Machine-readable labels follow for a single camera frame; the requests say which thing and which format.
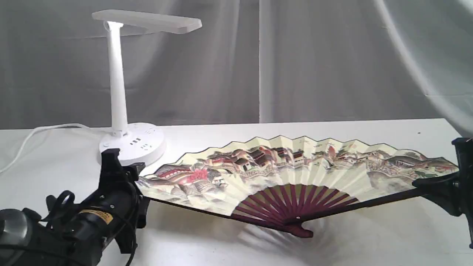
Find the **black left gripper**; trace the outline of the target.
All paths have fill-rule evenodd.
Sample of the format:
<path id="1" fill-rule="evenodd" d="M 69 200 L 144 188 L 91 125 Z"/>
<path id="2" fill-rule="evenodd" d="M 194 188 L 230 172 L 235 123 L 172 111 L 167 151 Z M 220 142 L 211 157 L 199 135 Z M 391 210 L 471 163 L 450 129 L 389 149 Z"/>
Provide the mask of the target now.
<path id="1" fill-rule="evenodd" d="M 120 149 L 107 149 L 101 152 L 99 178 L 101 200 L 99 206 L 112 212 L 112 235 L 122 254 L 133 254 L 137 249 L 136 230 L 143 229 L 147 222 L 149 199 L 137 187 L 139 174 L 145 163 L 137 162 L 122 166 L 118 156 Z"/>

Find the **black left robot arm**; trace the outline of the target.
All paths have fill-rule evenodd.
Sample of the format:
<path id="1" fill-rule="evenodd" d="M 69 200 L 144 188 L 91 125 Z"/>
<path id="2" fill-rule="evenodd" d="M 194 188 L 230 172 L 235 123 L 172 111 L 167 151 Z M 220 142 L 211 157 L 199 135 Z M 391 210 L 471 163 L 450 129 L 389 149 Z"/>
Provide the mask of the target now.
<path id="1" fill-rule="evenodd" d="M 46 197 L 48 215 L 29 208 L 1 210 L 2 266 L 96 266 L 116 241 L 130 266 L 136 230 L 146 226 L 149 199 L 137 187 L 144 162 L 122 166 L 120 150 L 101 153 L 98 188 L 80 203 L 65 190 Z"/>

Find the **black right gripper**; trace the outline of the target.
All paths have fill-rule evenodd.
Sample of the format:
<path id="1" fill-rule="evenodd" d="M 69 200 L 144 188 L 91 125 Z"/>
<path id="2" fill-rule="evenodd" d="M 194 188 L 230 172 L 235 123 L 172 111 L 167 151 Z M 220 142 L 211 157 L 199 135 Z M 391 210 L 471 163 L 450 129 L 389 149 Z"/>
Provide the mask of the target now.
<path id="1" fill-rule="evenodd" d="M 435 203 L 451 216 L 466 216 L 473 248 L 473 141 L 460 137 L 452 141 L 456 150 L 459 172 L 440 177 L 419 178 L 412 182 L 422 188 L 423 197 Z M 434 187 L 451 185 L 458 179 L 458 187 Z"/>

